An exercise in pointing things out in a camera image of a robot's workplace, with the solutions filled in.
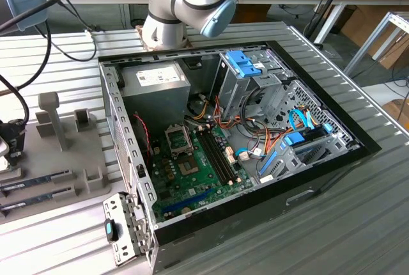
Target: metal frame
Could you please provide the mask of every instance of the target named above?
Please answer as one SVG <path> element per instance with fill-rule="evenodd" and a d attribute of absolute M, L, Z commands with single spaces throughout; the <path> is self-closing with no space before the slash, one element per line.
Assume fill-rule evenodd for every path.
<path fill-rule="evenodd" d="M 359 49 L 359 51 L 354 55 L 352 60 L 348 63 L 348 65 L 344 69 L 344 73 L 349 75 L 354 68 L 360 63 L 364 55 L 368 52 L 369 48 L 371 48 L 372 44 L 382 35 L 385 29 L 389 26 L 389 24 L 394 24 L 397 28 L 392 32 L 392 34 L 388 37 L 386 42 L 378 49 L 378 51 L 373 56 L 375 61 L 382 56 L 383 52 L 386 48 L 390 46 L 392 41 L 397 37 L 400 31 L 404 31 L 405 33 L 409 33 L 409 12 L 397 12 L 392 13 L 388 12 L 381 20 L 381 22 L 377 25 L 375 30 L 369 35 L 368 39 Z"/>

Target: red wire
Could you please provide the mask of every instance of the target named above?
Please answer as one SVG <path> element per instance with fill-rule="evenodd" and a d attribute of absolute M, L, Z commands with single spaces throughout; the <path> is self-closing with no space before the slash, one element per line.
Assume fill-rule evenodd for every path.
<path fill-rule="evenodd" d="M 140 117 L 137 116 L 136 114 L 134 114 L 134 116 L 141 122 L 141 124 L 142 124 L 142 126 L 143 126 L 143 129 L 145 130 L 146 142 L 148 143 L 148 152 L 147 152 L 146 161 L 147 161 L 148 164 L 149 164 L 149 156 L 150 156 L 149 149 L 150 149 L 151 143 L 150 143 L 150 140 L 149 140 L 148 128 L 147 128 L 146 124 L 144 123 L 144 121 L 142 120 L 142 118 L 140 118 Z"/>

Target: black wire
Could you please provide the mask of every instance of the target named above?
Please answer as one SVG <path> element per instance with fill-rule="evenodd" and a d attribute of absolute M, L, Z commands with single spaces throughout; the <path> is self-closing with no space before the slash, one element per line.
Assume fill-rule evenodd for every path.
<path fill-rule="evenodd" d="M 122 5 L 122 12 L 123 12 L 123 28 L 126 29 L 127 28 L 127 15 L 125 13 L 125 4 L 121 4 Z"/>
<path fill-rule="evenodd" d="M 99 26 L 96 26 L 96 25 L 93 25 L 93 24 L 92 24 L 92 25 L 87 24 L 87 23 L 81 18 L 81 16 L 79 15 L 77 9 L 74 7 L 74 5 L 72 5 L 72 8 L 74 9 L 74 11 L 71 10 L 69 7 L 67 7 L 67 6 L 66 6 L 64 3 L 62 3 L 62 2 L 58 2 L 58 5 L 60 5 L 60 7 L 62 7 L 62 8 L 64 8 L 66 11 L 70 12 L 70 14 L 73 15 L 75 18 L 77 18 L 78 21 L 79 21 L 88 31 L 96 31 L 96 32 L 105 31 L 105 30 L 103 30 L 103 29 L 102 29 L 101 27 L 99 27 Z"/>
<path fill-rule="evenodd" d="M 125 25 L 124 25 L 124 23 L 123 23 L 123 19 L 122 19 L 122 9 L 121 9 L 121 5 L 120 5 L 120 4 L 118 4 L 118 8 L 120 8 L 120 16 L 121 16 L 121 25 L 122 25 L 122 29 L 124 29 L 124 30 L 125 30 Z"/>
<path fill-rule="evenodd" d="M 0 25 L 0 33 L 11 28 L 12 26 L 18 24 L 19 22 L 23 21 L 24 19 L 27 19 L 28 17 L 37 14 L 38 12 L 45 10 L 46 8 L 49 8 L 50 6 L 58 3 L 61 0 L 47 0 L 41 5 L 36 6 L 35 8 L 32 8 L 28 11 L 25 11 L 21 13 L 20 15 L 17 15 L 16 17 L 10 19 L 9 21 L 5 22 L 4 24 Z"/>
<path fill-rule="evenodd" d="M 67 11 L 69 11 L 73 16 L 77 17 L 78 20 L 79 20 L 79 22 L 80 22 L 81 24 L 83 24 L 88 30 L 90 30 L 90 31 L 96 31 L 96 30 L 101 31 L 101 29 L 96 29 L 96 27 L 91 27 L 89 24 L 87 24 L 87 23 L 81 18 L 81 16 L 79 15 L 77 9 L 76 9 L 75 6 L 71 3 L 70 0 L 65 0 L 65 1 L 72 7 L 72 10 L 69 9 L 67 6 L 65 6 L 64 3 L 58 3 L 58 4 L 59 4 L 60 6 L 62 6 L 63 8 L 65 8 Z"/>
<path fill-rule="evenodd" d="M 23 110 L 24 110 L 24 119 L 19 123 L 22 126 L 27 125 L 28 119 L 30 118 L 30 111 L 27 106 L 27 102 L 24 100 L 22 95 L 19 93 L 19 91 L 16 90 L 14 86 L 12 86 L 2 75 L 0 75 L 0 81 L 10 90 L 12 93 L 17 97 L 17 99 L 20 101 Z"/>
<path fill-rule="evenodd" d="M 242 135 L 242 136 L 245 136 L 245 137 L 247 137 L 247 138 L 249 138 L 249 139 L 254 139 L 254 138 L 256 138 L 256 137 L 258 137 L 258 136 L 265 136 L 265 134 L 257 134 L 257 135 L 253 135 L 253 136 L 249 136 L 249 135 L 247 135 L 247 134 L 244 134 L 241 130 L 240 130 L 240 128 L 238 127 L 239 125 L 242 125 L 242 124 L 238 124 L 237 126 L 236 126 L 236 129 L 237 129 L 237 131 Z M 265 142 L 265 139 L 262 139 L 262 138 L 260 138 L 260 142 Z"/>
<path fill-rule="evenodd" d="M 18 91 L 21 90 L 22 88 L 25 88 L 26 86 L 29 86 L 31 83 L 33 83 L 34 80 L 36 80 L 38 76 L 43 72 L 47 62 L 49 61 L 50 53 L 51 53 L 51 33 L 50 33 L 50 27 L 49 27 L 48 22 L 45 21 L 44 24 L 47 30 L 47 50 L 45 51 L 43 62 L 38 68 L 38 70 L 35 72 L 35 74 L 30 79 L 28 79 L 25 83 L 15 87 L 15 89 Z M 12 91 L 10 90 L 3 90 L 3 91 L 0 91 L 0 96 L 8 95 L 11 93 Z"/>
<path fill-rule="evenodd" d="M 39 33 L 41 34 L 42 37 L 46 38 L 46 36 L 44 35 L 44 33 L 42 33 L 42 31 L 41 31 L 40 29 L 36 28 L 36 30 L 37 30 L 37 32 L 39 32 Z M 69 59 L 72 59 L 73 61 L 77 61 L 77 62 L 88 62 L 88 61 L 91 61 L 91 60 L 95 57 L 95 55 L 96 55 L 96 42 L 95 42 L 95 40 L 92 38 L 92 36 L 91 36 L 91 39 L 92 39 L 92 42 L 93 42 L 93 44 L 94 44 L 94 51 L 93 51 L 92 55 L 91 55 L 89 58 L 86 58 L 86 59 L 75 58 L 75 57 L 69 55 L 68 53 L 66 53 L 66 52 L 65 52 L 63 49 L 61 49 L 60 47 L 58 47 L 55 43 L 51 42 L 51 44 L 52 44 L 59 52 L 61 52 L 64 56 L 66 56 L 66 57 L 69 58 Z"/>
<path fill-rule="evenodd" d="M 250 132 L 250 133 L 255 133 L 255 132 L 257 132 L 257 131 L 260 131 L 260 128 L 258 128 L 258 127 L 251 127 L 249 124 L 247 124 L 247 119 L 246 119 L 246 117 L 245 117 L 245 108 L 246 108 L 246 106 L 247 106 L 247 104 L 248 104 L 248 102 L 249 102 L 249 100 L 250 100 L 250 98 L 257 92 L 257 91 L 262 91 L 261 89 L 260 89 L 260 87 L 255 87 L 245 98 L 244 98 L 244 100 L 243 100 L 243 104 L 242 104 L 242 108 L 241 108 L 241 110 L 240 110 L 240 123 L 243 125 L 243 127 L 244 127 L 244 129 L 245 130 L 247 130 L 248 132 Z M 268 129 L 268 131 L 270 131 L 270 132 L 274 132 L 274 133 L 281 133 L 281 132 L 284 132 L 285 130 L 282 130 L 282 129 L 280 129 L 280 128 L 267 128 Z"/>
<path fill-rule="evenodd" d="M 399 45 L 397 48 L 395 48 L 393 51 L 390 51 L 391 48 L 389 49 L 389 51 L 385 52 L 384 54 L 382 54 L 382 56 L 380 56 L 378 59 L 376 59 L 375 61 L 373 61 L 372 64 L 370 64 L 367 68 L 361 70 L 359 73 L 353 75 L 351 77 L 351 79 L 354 79 L 356 77 L 358 77 L 359 75 L 363 74 L 364 72 L 366 72 L 367 70 L 371 69 L 373 67 L 373 65 L 375 65 L 377 62 L 379 62 L 381 59 L 383 58 L 387 58 L 388 56 L 390 56 L 392 53 L 396 52 L 399 48 L 401 48 L 405 43 L 407 43 L 409 41 L 409 39 L 405 40 L 403 43 L 401 43 L 401 45 Z"/>
<path fill-rule="evenodd" d="M 317 6 L 317 11 L 318 11 L 318 13 L 320 12 L 320 6 L 321 6 L 321 4 L 322 4 L 322 1 L 323 1 L 323 0 L 320 0 L 320 2 L 318 3 L 318 6 Z M 302 32 L 303 35 L 305 35 L 306 27 L 309 27 L 309 26 L 313 23 L 313 20 L 314 20 L 315 16 L 316 16 L 318 13 L 317 13 L 317 12 L 314 12 L 314 15 L 311 17 L 311 20 L 310 20 L 309 23 L 305 26 L 305 28 L 304 28 L 304 30 L 303 30 L 303 32 Z"/>
<path fill-rule="evenodd" d="M 286 10 L 286 8 L 288 8 L 288 7 L 287 7 L 287 6 L 284 6 L 284 5 L 285 5 L 285 4 L 279 4 L 279 8 L 282 9 L 284 12 L 286 12 L 286 13 L 288 13 L 288 14 L 290 14 L 290 15 L 295 16 L 295 18 L 298 18 L 298 16 L 302 16 L 302 15 L 308 14 L 309 12 L 311 12 L 311 11 L 314 9 L 314 7 L 313 7 L 313 8 L 311 8 L 310 10 L 308 10 L 308 11 L 306 11 L 306 12 L 304 12 L 304 13 L 291 13 L 291 12 L 289 12 L 289 11 Z"/>
<path fill-rule="evenodd" d="M 396 62 L 394 63 L 394 65 L 393 65 L 393 67 L 392 67 L 392 78 L 391 78 L 391 81 L 393 81 L 393 83 L 394 83 L 396 86 L 399 86 L 400 88 L 409 85 L 409 78 L 406 78 L 406 82 L 405 82 L 404 85 L 399 85 L 398 83 L 396 83 L 396 80 L 395 80 L 395 67 L 396 67 L 396 65 L 399 63 L 399 60 L 402 58 L 403 53 L 407 50 L 407 48 L 409 48 L 409 44 L 405 47 L 405 49 L 403 49 L 402 54 L 400 55 L 400 57 L 398 57 L 398 59 L 396 60 Z"/>
<path fill-rule="evenodd" d="M 402 115 L 402 112 L 403 112 L 403 109 L 405 108 L 405 104 L 406 104 L 406 101 L 408 100 L 408 97 L 409 97 L 409 91 L 406 94 L 405 99 L 403 99 L 403 103 L 402 103 L 402 106 L 401 106 L 401 111 L 399 112 L 399 115 L 397 116 L 397 120 L 396 120 L 397 122 L 399 121 L 399 119 L 400 119 L 400 117 Z"/>
<path fill-rule="evenodd" d="M 400 96 L 400 97 L 402 97 L 402 98 L 405 97 L 405 96 L 403 96 L 402 94 L 399 94 L 397 91 L 395 91 L 395 90 L 393 90 L 392 88 L 390 88 L 388 84 L 384 83 L 384 85 L 385 85 L 388 89 L 390 89 L 391 91 L 393 91 L 396 95 L 398 95 L 398 96 Z"/>

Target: desk leg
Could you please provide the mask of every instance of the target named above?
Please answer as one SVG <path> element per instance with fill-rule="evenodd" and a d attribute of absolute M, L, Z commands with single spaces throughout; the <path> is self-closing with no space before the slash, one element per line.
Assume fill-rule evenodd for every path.
<path fill-rule="evenodd" d="M 340 14 L 343 12 L 345 4 L 338 4 L 334 6 L 334 9 L 332 12 L 328 15 L 323 27 L 321 28 L 321 31 L 318 33 L 314 43 L 323 43 L 324 39 L 327 37 L 328 33 L 330 33 L 330 30 L 336 23 L 338 17 Z"/>
<path fill-rule="evenodd" d="M 383 52 L 389 48 L 391 43 L 395 40 L 395 38 L 398 36 L 399 32 L 401 32 L 401 28 L 397 27 L 388 37 L 388 39 L 379 47 L 378 51 L 375 52 L 375 54 L 372 56 L 372 59 L 374 61 L 378 61 L 378 59 L 383 55 Z"/>
<path fill-rule="evenodd" d="M 378 39 L 378 37 L 385 31 L 385 29 L 389 26 L 389 19 L 391 16 L 391 12 L 388 12 L 384 16 L 384 18 L 381 20 L 381 22 L 378 24 L 378 26 L 373 30 L 371 35 L 369 35 L 368 39 L 365 41 L 365 43 L 362 45 L 362 47 L 358 50 L 358 52 L 354 55 L 352 60 L 349 62 L 349 64 L 345 67 L 344 73 L 346 75 L 349 75 L 352 70 L 359 64 L 359 62 L 362 60 L 364 57 L 365 53 L 371 48 L 373 43 Z"/>

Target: motherboard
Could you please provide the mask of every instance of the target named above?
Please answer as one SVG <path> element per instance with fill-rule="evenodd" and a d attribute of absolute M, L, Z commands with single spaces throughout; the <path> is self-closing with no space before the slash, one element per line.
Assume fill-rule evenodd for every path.
<path fill-rule="evenodd" d="M 169 136 L 170 143 L 166 137 L 152 142 L 151 180 L 158 195 L 153 206 L 157 221 L 186 214 L 253 186 L 222 129 L 214 126 L 186 133 L 189 140 L 174 133 Z M 193 151 L 173 157 L 171 148 L 189 147 L 190 141 Z"/>

